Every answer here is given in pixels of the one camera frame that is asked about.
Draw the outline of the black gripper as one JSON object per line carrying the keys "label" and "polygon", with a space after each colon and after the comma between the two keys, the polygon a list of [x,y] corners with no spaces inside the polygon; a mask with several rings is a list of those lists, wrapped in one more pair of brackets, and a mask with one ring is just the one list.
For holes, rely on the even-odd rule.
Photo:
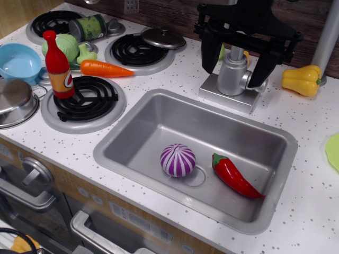
{"label": "black gripper", "polygon": [[[273,1],[199,4],[194,31],[201,39],[203,69],[209,74],[213,72],[224,42],[256,53],[276,50],[282,54],[283,61],[290,62],[297,43],[304,36],[277,19],[272,6]],[[261,54],[248,88],[260,87],[278,64],[279,58],[278,55]]]}

